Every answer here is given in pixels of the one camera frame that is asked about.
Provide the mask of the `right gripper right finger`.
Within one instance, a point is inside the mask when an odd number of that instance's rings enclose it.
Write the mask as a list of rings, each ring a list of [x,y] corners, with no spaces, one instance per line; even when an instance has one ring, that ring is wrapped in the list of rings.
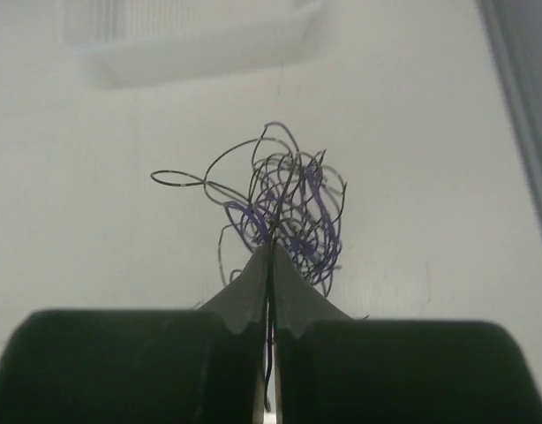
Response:
[[[274,248],[281,423],[542,423],[523,352],[484,321],[354,319]]]

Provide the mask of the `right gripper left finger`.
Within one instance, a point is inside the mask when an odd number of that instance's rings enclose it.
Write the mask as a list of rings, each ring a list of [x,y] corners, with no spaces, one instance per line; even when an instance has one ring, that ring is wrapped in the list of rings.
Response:
[[[0,355],[0,423],[260,423],[268,247],[196,309],[47,309]]]

